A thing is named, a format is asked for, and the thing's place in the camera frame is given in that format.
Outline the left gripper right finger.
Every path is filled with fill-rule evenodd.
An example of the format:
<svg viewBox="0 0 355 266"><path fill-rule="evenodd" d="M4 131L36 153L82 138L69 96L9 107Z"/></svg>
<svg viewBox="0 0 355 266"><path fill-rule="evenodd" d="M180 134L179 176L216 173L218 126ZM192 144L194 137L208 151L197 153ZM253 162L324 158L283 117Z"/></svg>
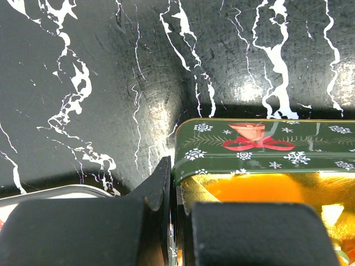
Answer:
<svg viewBox="0 0 355 266"><path fill-rule="evenodd" d="M179 195L183 265L339 265L310 206L219 202L192 178Z"/></svg>

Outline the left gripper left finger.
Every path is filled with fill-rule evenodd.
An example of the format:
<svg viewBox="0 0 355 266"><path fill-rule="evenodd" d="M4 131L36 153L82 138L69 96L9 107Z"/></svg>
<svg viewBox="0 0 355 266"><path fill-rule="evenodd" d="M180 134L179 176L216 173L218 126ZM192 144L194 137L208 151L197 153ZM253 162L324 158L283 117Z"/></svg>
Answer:
<svg viewBox="0 0 355 266"><path fill-rule="evenodd" d="M171 158L125 196L21 202L1 229L2 265L168 265Z"/></svg>

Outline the gold tin with lollipops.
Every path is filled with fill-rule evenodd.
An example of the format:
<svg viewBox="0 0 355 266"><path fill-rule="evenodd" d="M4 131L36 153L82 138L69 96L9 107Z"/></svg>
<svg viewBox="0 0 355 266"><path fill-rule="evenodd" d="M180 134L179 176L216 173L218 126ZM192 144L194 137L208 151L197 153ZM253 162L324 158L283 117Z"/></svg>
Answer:
<svg viewBox="0 0 355 266"><path fill-rule="evenodd" d="M354 121L191 119L175 137L172 175L183 191L312 206L341 264L354 264Z"/></svg>

